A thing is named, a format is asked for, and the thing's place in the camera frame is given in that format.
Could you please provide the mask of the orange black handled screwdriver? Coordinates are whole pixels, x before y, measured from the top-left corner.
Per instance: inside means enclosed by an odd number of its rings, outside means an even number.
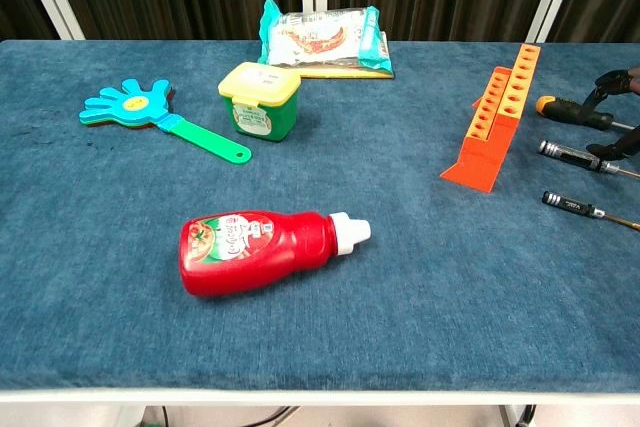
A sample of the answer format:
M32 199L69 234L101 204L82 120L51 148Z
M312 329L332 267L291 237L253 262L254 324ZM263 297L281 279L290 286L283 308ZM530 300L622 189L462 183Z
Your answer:
M581 124L578 121L578 114L581 107L582 105L576 101L549 95L540 97L536 103L536 111L543 117L552 121L572 125ZM610 129L618 129L622 131L633 130L632 126L617 122L612 114L598 111L592 112L590 117L581 125L600 131Z

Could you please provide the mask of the small black precision screwdriver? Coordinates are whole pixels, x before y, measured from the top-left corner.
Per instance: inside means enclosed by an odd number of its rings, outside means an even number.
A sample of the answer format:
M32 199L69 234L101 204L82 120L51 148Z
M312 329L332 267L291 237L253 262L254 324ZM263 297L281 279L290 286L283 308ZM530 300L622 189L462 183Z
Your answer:
M640 232L640 222L633 222L613 215L591 203L585 203L550 191L545 191L543 193L541 202L583 217L606 219Z

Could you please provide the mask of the orange perforated rack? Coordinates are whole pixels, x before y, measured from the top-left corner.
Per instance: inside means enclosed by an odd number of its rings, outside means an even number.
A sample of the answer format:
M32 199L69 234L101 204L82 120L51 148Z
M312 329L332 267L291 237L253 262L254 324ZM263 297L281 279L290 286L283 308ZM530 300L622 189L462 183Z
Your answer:
M524 112L541 48L520 47L514 65L496 67L475 113L456 162L441 173L445 180L482 192L492 191Z

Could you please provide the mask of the green tub with yellow lid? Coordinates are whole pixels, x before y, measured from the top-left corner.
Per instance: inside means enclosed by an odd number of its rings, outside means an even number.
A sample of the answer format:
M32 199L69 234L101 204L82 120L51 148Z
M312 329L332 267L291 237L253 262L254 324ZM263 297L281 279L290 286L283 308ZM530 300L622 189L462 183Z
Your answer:
M219 83L235 129L279 142L294 127L301 77L285 68L243 62Z

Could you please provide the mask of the blue green hand clapper toy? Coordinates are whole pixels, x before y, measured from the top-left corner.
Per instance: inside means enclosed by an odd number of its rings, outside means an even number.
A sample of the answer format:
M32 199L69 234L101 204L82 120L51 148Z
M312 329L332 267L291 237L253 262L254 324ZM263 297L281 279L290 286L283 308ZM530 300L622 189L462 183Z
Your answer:
M251 150L217 133L207 130L170 111L174 89L167 79L156 80L150 90L143 90L135 78L122 81L121 88L102 88L97 97L84 101L79 113L83 125L117 123L127 128L154 125L233 164L251 160Z

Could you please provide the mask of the yellow flat board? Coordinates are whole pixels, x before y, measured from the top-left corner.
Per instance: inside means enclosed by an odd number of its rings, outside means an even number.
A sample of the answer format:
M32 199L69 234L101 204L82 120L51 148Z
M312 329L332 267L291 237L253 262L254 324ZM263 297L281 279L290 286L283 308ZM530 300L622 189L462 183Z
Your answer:
M393 71L362 66L311 64L295 67L302 78L317 79L394 79Z

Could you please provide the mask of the blue table cloth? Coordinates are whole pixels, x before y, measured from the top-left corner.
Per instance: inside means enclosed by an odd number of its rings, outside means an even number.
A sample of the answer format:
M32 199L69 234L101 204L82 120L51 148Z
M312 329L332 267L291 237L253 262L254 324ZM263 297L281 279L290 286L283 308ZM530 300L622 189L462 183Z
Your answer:
M242 166L156 128L87 127L88 97L170 80L225 136L242 41L0 42L0 389L640 392L640 181L539 155L612 132L528 105L494 190L441 178L515 43L395 42L392 80L306 80L279 143ZM180 279L184 222L345 211L371 238L324 268L218 299Z

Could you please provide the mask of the large silver black precision screwdriver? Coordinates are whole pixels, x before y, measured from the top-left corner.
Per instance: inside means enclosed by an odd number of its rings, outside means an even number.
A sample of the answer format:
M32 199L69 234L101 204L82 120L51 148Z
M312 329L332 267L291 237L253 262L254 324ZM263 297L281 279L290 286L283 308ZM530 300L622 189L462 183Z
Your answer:
M548 140L542 140L537 148L541 155L558 159L585 170L608 174L624 174L631 177L640 178L640 173L622 169L619 165L609 161L604 161L598 157L577 149L559 145Z

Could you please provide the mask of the red ketchup bottle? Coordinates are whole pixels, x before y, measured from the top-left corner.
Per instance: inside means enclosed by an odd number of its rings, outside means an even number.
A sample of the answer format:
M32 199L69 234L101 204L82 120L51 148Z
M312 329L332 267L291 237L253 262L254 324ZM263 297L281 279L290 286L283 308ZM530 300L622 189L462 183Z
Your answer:
M320 268L332 257L352 253L356 244L370 236L368 221L345 212L218 213L184 224L179 270L192 295L242 293L295 272Z

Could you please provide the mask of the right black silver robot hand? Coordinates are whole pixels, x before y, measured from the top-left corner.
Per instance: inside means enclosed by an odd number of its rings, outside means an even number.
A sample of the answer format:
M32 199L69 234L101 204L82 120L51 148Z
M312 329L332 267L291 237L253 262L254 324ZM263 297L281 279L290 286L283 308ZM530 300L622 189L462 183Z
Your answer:
M577 114L577 123L606 130L614 124L610 114L598 113L596 106L610 95L635 93L640 96L640 66L627 70L612 70L595 80L596 87L589 94ZM601 160L623 160L640 152L640 124L631 128L617 142L609 145L589 144L587 150Z

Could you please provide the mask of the teal noodle packet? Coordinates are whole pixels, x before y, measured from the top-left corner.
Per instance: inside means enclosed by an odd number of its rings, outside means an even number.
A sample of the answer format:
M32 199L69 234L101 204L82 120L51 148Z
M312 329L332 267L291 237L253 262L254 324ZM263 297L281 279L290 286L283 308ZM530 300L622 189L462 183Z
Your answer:
M393 71L379 16L374 6L283 13L274 0L265 0L258 62L293 69L331 64Z

